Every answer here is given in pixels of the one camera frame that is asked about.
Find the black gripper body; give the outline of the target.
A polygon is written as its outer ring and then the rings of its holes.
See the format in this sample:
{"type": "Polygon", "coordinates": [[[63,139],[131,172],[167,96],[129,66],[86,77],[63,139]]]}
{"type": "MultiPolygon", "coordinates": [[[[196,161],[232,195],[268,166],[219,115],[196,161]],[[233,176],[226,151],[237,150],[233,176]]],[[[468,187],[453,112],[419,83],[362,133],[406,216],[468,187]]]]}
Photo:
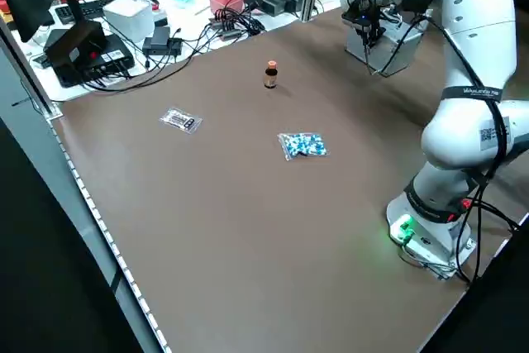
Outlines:
{"type": "Polygon", "coordinates": [[[352,7],[341,14],[342,21],[351,26],[362,39],[379,39],[385,29],[381,27],[381,12],[376,6],[365,10],[356,10],[352,7]]]}

